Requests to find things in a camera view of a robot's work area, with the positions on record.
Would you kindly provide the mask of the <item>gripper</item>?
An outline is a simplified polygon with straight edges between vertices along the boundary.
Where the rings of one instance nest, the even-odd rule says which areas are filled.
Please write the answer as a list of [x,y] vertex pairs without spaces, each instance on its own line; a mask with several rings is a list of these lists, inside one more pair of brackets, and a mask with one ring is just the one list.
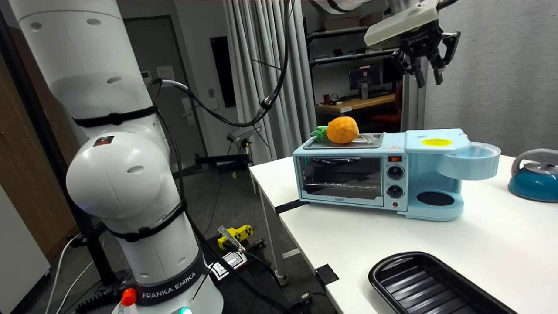
[[[426,56],[432,60],[434,80],[436,85],[440,85],[444,81],[442,72],[453,61],[461,36],[461,31],[443,33],[439,23],[423,24],[399,35],[399,49],[392,53],[390,60],[399,73],[414,75],[417,87],[424,88],[426,80],[420,57]],[[443,57],[440,55],[440,42],[446,47]]]

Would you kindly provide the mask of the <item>breakfast maker lid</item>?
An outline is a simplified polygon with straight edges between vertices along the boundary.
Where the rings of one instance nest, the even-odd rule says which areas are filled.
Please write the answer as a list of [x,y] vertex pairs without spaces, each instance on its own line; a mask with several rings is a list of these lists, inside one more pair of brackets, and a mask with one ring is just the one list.
[[470,147],[468,135],[461,128],[408,130],[405,151],[412,154],[449,154]]

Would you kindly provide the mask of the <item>light blue breakfast maker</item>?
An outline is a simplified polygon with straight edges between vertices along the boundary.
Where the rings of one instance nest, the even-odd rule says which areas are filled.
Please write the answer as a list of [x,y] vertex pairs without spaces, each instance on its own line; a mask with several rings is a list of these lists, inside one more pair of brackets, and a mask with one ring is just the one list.
[[[464,208],[462,182],[436,170],[443,154],[405,151],[404,133],[365,133],[347,144],[308,139],[293,152],[298,195],[301,201],[385,209],[411,219],[452,221]],[[391,166],[401,166],[405,176],[387,177]],[[405,194],[392,199],[390,185]]]

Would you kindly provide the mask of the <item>monitor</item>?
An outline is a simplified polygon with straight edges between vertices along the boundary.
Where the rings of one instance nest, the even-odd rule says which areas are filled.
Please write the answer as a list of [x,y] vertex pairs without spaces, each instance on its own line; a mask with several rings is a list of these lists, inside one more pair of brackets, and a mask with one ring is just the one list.
[[375,87],[382,84],[382,68],[379,65],[365,65],[348,70],[349,90],[356,91],[364,85]]

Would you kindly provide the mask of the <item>wooden desk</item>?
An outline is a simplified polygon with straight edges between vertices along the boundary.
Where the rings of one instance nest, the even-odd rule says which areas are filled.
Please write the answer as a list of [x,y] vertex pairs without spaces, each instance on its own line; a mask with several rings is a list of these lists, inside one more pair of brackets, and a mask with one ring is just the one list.
[[350,101],[340,102],[336,105],[318,105],[315,107],[315,113],[323,115],[344,116],[346,113],[361,109],[391,103],[396,99],[396,95],[390,94],[381,97],[375,97],[367,100],[352,99]]

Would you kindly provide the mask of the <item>stack of cardboard boxes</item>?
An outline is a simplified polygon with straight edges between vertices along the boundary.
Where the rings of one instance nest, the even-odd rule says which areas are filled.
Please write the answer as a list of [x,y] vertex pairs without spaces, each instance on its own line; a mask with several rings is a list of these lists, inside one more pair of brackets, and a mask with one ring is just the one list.
[[342,30],[355,27],[369,27],[383,20],[384,12],[364,12],[353,10],[346,14],[326,14],[323,17],[323,27],[327,31]]

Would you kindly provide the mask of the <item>black shelf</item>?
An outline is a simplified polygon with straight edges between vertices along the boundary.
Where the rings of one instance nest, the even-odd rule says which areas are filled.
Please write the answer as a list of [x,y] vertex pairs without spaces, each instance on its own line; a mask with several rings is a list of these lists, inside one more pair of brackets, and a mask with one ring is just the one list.
[[[325,29],[306,35],[306,51],[309,59],[310,79],[315,107],[323,105],[323,95],[330,95],[330,105],[352,99],[367,100],[395,94],[396,84],[403,81],[402,75],[390,60],[394,52],[392,42],[383,42],[377,47],[367,47],[364,35],[367,27],[355,27],[335,31]],[[356,91],[349,90],[348,70],[365,65],[379,65],[382,68],[382,84],[375,87],[364,85]],[[374,115],[390,113],[393,102],[384,105],[346,113],[357,122],[362,133],[382,133],[385,128],[371,123]],[[340,117],[316,113],[319,125]]]

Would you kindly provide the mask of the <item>toy pineapple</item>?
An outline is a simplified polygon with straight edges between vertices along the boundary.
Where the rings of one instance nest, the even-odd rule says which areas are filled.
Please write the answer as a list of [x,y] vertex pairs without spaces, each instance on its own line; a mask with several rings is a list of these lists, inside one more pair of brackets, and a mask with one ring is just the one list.
[[340,116],[330,121],[327,126],[319,126],[310,133],[317,142],[329,140],[336,144],[347,144],[355,140],[360,131],[357,122],[350,116]]

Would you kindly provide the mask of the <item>teal kettle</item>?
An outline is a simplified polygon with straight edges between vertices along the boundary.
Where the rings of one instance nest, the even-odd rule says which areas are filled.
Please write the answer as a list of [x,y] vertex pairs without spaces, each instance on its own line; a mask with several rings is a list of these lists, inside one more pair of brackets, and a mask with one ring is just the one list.
[[508,190],[521,198],[558,203],[558,150],[537,148],[518,155]]

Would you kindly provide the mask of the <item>grey curtain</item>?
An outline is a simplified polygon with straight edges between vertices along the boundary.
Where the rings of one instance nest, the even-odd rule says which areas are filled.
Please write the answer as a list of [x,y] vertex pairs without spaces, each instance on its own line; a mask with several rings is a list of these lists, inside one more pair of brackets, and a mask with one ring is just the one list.
[[316,128],[302,0],[225,0],[225,16],[240,123],[257,115],[284,75],[275,103],[258,123],[253,164],[289,157]]

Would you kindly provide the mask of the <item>black ridged tray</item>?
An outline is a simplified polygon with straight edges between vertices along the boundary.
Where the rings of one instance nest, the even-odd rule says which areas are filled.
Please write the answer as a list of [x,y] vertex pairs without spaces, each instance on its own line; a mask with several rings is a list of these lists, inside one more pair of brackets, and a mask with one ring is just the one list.
[[426,252],[388,256],[368,280],[393,314],[518,314]]

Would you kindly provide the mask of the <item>black table clamp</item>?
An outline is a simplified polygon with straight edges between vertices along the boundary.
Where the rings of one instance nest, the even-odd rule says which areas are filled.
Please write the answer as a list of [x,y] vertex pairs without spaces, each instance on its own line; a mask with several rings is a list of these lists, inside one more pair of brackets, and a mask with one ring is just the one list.
[[323,289],[325,289],[327,285],[339,280],[339,277],[333,271],[331,266],[329,266],[329,264],[324,264],[323,266],[317,267],[313,272],[316,280]]

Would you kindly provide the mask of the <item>grey door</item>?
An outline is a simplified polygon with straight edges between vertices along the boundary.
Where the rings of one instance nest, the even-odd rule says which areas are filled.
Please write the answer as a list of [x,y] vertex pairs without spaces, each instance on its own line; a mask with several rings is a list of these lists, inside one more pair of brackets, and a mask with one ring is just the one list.
[[[142,77],[148,84],[152,79],[163,78],[184,83],[187,76],[170,17],[130,18],[124,20]],[[197,115],[192,110],[188,96],[173,85],[156,84],[150,93],[173,132],[181,155],[184,175],[202,169],[195,158],[204,155],[201,129]]]

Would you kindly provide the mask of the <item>white cabinet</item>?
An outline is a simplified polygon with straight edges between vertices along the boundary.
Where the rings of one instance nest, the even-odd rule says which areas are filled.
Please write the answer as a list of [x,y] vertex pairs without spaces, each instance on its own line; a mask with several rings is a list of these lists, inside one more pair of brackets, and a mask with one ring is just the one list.
[[51,265],[0,185],[0,314],[12,314]]

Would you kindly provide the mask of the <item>aluminium post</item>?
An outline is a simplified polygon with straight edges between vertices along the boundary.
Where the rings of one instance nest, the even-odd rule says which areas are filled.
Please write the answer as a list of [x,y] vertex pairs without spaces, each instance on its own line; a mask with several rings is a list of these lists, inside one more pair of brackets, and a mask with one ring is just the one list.
[[426,112],[426,93],[430,64],[425,57],[420,59],[424,87],[417,85],[416,76],[403,76],[401,131],[424,129]]

